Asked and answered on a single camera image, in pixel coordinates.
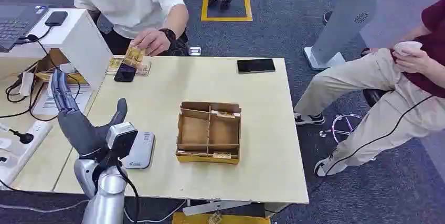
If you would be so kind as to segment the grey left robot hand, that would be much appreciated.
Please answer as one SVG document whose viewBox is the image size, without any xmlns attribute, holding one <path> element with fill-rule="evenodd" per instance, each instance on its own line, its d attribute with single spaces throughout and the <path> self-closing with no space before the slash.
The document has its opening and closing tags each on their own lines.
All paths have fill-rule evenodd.
<svg viewBox="0 0 445 224">
<path fill-rule="evenodd" d="M 80 111 L 70 89 L 67 86 L 67 74 L 56 69 L 51 76 L 51 90 L 58 109 L 59 126 L 81 157 L 98 158 L 109 152 L 106 136 L 111 126 L 124 122 L 128 105 L 126 99 L 120 98 L 116 112 L 108 124 L 93 126 Z"/>
</svg>

